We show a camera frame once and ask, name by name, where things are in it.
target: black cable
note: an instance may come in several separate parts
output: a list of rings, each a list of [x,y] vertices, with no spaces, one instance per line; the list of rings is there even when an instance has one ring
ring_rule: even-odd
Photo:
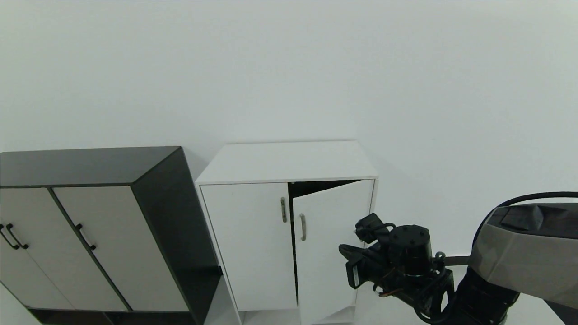
[[[474,235],[474,237],[473,237],[472,248],[476,244],[476,240],[477,240],[478,235],[480,234],[482,226],[484,225],[486,220],[488,220],[488,218],[492,215],[492,212],[494,210],[496,210],[497,208],[501,208],[503,206],[510,206],[512,204],[516,204],[516,203],[520,203],[520,202],[524,202],[524,201],[539,200],[539,199],[544,199],[544,198],[561,198],[561,197],[578,198],[578,192],[542,192],[542,193],[527,194],[527,195],[522,195],[519,197],[509,199],[506,202],[496,206],[494,209],[492,209],[492,211],[490,211],[488,213],[486,218],[484,218],[484,220],[480,223],[480,226],[477,228],[476,235]]]
[[[383,228],[386,228],[386,227],[392,227],[392,228],[395,228],[395,227],[396,227],[396,225],[394,225],[394,224],[392,224],[392,223],[388,222],[388,223],[384,223],[384,224],[381,224],[381,225],[379,225],[379,226],[376,226],[376,227],[372,227],[372,228],[369,228],[369,229],[367,229],[367,230],[368,230],[368,231],[374,231],[374,230],[379,230],[379,229],[383,229]]]
[[[449,293],[448,293],[449,303],[444,308],[441,316],[436,317],[436,318],[433,318],[433,317],[427,318],[424,316],[424,314],[421,311],[421,309],[423,309],[423,308],[421,308],[423,296],[427,293],[427,291],[429,291],[431,289],[432,286],[436,285],[439,281],[441,281],[445,274],[446,274],[446,269],[444,268],[439,273],[439,275],[430,284],[428,284],[427,287],[423,288],[416,296],[416,299],[415,299],[416,303],[413,305],[413,310],[416,312],[417,317],[419,317],[425,323],[441,324],[441,323],[445,322],[450,317],[451,310],[453,309],[454,304],[457,301],[457,296],[455,296],[455,294],[454,294],[454,297],[450,297]]]

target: white cabinet door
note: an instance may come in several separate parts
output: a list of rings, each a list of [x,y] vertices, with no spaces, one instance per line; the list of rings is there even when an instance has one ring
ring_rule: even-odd
[[[296,308],[287,183],[202,185],[201,191],[238,309]]]
[[[179,288],[128,186],[54,189],[92,253],[135,311],[187,311]]]
[[[8,233],[0,220],[0,280],[25,306],[44,309],[74,309],[36,265],[32,257]]]
[[[340,244],[361,247],[355,223],[369,214],[373,180],[360,180],[293,199],[301,325],[352,305]]]
[[[126,311],[48,189],[2,189],[0,196],[3,220],[75,309]]]

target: cabinet top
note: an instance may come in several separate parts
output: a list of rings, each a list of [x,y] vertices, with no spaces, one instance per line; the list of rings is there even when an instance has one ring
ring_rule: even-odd
[[[132,184],[179,149],[171,146],[3,152],[0,187]]]
[[[357,141],[225,145],[198,184],[299,182],[377,178]]]

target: black cabinet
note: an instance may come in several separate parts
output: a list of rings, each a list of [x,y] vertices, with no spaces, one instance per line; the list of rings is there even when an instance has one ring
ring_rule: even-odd
[[[221,272],[181,147],[1,153],[0,206],[0,280],[41,322],[204,322]]]

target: cabinet handle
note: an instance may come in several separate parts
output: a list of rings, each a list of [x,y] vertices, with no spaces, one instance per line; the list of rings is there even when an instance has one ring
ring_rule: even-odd
[[[281,217],[283,218],[283,222],[287,222],[287,210],[285,210],[285,198],[281,198]]]
[[[12,249],[14,249],[14,250],[20,248],[20,246],[18,246],[18,245],[12,245],[12,243],[8,240],[8,238],[6,238],[6,236],[4,236],[2,229],[4,229],[4,225],[0,224],[0,235],[2,235],[2,238],[4,238],[4,240],[8,243],[8,245],[10,245],[10,247],[12,247]]]
[[[84,236],[83,232],[81,231],[81,229],[82,229],[82,224],[81,224],[81,223],[79,223],[79,224],[76,225],[76,229],[77,229],[78,232],[80,233],[80,236],[82,236],[82,239],[84,240],[84,242],[86,243],[86,245],[88,246],[88,248],[90,248],[90,250],[95,250],[95,249],[97,248],[97,246],[94,245],[94,244],[93,244],[93,245],[90,245],[90,244],[88,243],[88,241],[86,240],[86,237]]]
[[[14,234],[12,233],[12,228],[14,228],[13,224],[9,223],[6,225],[6,230],[8,230],[8,232],[10,233],[10,236],[12,236],[12,238],[14,238],[14,240],[16,241],[18,246],[22,247],[23,249],[28,249],[30,246],[28,246],[28,244],[22,245],[22,243],[18,240],[18,238],[16,238],[16,236],[14,236]]]
[[[301,228],[303,230],[301,241],[304,242],[307,239],[307,222],[305,222],[305,215],[303,213],[301,213],[299,217],[301,218]]]

